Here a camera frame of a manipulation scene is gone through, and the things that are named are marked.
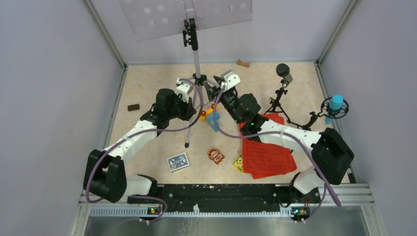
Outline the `blue microphone with tripod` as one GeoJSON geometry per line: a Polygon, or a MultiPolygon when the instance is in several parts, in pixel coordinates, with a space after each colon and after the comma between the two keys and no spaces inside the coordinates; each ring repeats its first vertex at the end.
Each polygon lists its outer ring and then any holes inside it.
{"type": "Polygon", "coordinates": [[[310,120],[307,124],[301,125],[292,122],[289,118],[287,123],[295,125],[302,130],[311,130],[313,124],[321,117],[325,117],[325,124],[331,124],[336,119],[341,119],[349,112],[349,103],[341,95],[334,95],[326,98],[320,106],[318,113],[310,112],[310,120]]]}

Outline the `white music stand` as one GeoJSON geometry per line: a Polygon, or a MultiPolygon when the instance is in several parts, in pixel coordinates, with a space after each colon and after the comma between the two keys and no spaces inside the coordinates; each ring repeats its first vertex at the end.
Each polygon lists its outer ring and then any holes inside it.
{"type": "Polygon", "coordinates": [[[121,8],[139,42],[181,34],[193,52],[195,96],[207,80],[201,74],[198,30],[251,21],[251,0],[121,0],[121,8]]]}

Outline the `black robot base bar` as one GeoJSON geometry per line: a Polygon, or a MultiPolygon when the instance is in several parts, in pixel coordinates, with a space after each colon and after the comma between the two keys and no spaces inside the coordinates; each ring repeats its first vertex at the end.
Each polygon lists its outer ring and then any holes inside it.
{"type": "Polygon", "coordinates": [[[146,199],[128,194],[129,204],[155,204],[168,212],[191,212],[197,206],[201,212],[278,212],[284,207],[320,202],[317,188],[306,195],[287,184],[158,184],[155,179],[146,199]]]}

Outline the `yellow owl toy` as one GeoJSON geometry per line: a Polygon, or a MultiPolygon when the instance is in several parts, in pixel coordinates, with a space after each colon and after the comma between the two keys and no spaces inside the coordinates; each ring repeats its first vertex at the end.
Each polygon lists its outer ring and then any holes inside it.
{"type": "Polygon", "coordinates": [[[240,173],[243,173],[243,159],[238,156],[232,164],[240,173]]]}

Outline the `red owl toy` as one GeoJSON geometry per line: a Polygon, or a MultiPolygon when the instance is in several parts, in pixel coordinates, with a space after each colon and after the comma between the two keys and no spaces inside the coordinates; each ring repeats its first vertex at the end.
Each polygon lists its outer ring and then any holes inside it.
{"type": "Polygon", "coordinates": [[[225,156],[220,152],[220,150],[216,148],[212,148],[210,151],[208,151],[208,157],[216,165],[218,165],[225,158],[225,156]]]}

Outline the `wooden wedge block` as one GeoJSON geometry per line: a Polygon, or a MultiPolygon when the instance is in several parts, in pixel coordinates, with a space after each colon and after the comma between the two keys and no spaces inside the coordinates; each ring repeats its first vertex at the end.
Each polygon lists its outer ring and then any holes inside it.
{"type": "Polygon", "coordinates": [[[243,66],[243,67],[249,68],[250,65],[251,65],[251,62],[244,62],[244,61],[238,59],[237,62],[236,62],[236,64],[239,65],[239,66],[243,66]]]}

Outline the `red sheet music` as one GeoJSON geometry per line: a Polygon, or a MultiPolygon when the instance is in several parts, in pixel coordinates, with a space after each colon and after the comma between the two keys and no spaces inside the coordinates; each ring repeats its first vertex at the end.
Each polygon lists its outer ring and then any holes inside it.
{"type": "Polygon", "coordinates": [[[285,175],[297,169],[290,150],[273,144],[242,139],[240,156],[243,173],[251,174],[254,179],[285,175]]]}

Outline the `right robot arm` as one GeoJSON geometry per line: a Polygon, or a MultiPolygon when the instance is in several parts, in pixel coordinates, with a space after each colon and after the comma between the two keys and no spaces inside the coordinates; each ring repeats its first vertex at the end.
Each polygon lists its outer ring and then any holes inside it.
{"type": "Polygon", "coordinates": [[[235,123],[241,125],[241,135],[231,135],[220,129],[223,135],[306,154],[312,166],[301,172],[288,189],[293,202],[301,203],[312,189],[321,185],[335,202],[338,201],[333,186],[341,183],[355,155],[337,130],[327,127],[323,131],[308,131],[286,126],[259,114],[260,106],[251,93],[237,96],[228,91],[225,83],[220,87],[206,84],[205,88],[209,100],[215,105],[221,103],[235,123]]]}

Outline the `toy brick car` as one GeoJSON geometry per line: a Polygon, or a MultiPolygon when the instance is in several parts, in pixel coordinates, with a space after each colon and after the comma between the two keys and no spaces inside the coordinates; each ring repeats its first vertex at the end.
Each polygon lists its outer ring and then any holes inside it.
{"type": "Polygon", "coordinates": [[[215,132],[218,132],[218,127],[214,123],[214,118],[217,120],[220,118],[220,113],[218,113],[217,110],[218,107],[215,107],[214,104],[211,104],[210,108],[203,110],[199,117],[199,120],[207,122],[215,132]]]}

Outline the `blue playing card deck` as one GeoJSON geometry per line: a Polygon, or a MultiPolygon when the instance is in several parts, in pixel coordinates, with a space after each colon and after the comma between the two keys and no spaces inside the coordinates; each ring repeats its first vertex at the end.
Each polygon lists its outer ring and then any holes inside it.
{"type": "Polygon", "coordinates": [[[167,158],[170,172],[175,172],[189,166],[189,160],[185,152],[167,158]]]}

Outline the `dark brown block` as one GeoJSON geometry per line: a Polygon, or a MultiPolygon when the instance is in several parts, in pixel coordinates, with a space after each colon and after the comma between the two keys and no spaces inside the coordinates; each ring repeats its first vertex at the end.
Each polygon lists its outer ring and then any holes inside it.
{"type": "Polygon", "coordinates": [[[140,110],[140,104],[132,104],[127,106],[129,112],[140,110]]]}

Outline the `black microphone tripod stand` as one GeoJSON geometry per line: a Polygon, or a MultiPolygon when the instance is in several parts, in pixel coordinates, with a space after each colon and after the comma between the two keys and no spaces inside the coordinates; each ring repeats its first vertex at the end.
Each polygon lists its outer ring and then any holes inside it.
{"type": "Polygon", "coordinates": [[[293,77],[290,74],[290,68],[287,64],[285,63],[280,63],[277,65],[276,67],[276,74],[281,77],[281,88],[276,90],[276,98],[272,99],[270,101],[270,108],[266,110],[265,114],[267,113],[275,113],[275,114],[279,114],[282,113],[286,119],[287,122],[290,122],[291,119],[289,118],[289,116],[287,115],[287,113],[285,112],[285,110],[282,108],[282,105],[280,103],[280,99],[283,95],[287,94],[287,90],[286,87],[293,81],[293,77]]]}

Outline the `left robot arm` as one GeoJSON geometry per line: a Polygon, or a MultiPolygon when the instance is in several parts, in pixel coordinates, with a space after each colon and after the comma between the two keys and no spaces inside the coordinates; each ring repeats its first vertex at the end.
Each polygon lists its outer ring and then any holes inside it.
{"type": "Polygon", "coordinates": [[[171,120],[179,118],[189,121],[196,114],[189,93],[187,85],[181,85],[176,90],[160,89],[151,109],[140,117],[128,133],[115,144],[89,153],[83,183],[89,203],[94,202],[90,194],[111,203],[122,198],[128,188],[125,168],[131,158],[149,141],[166,132],[171,120]]]}

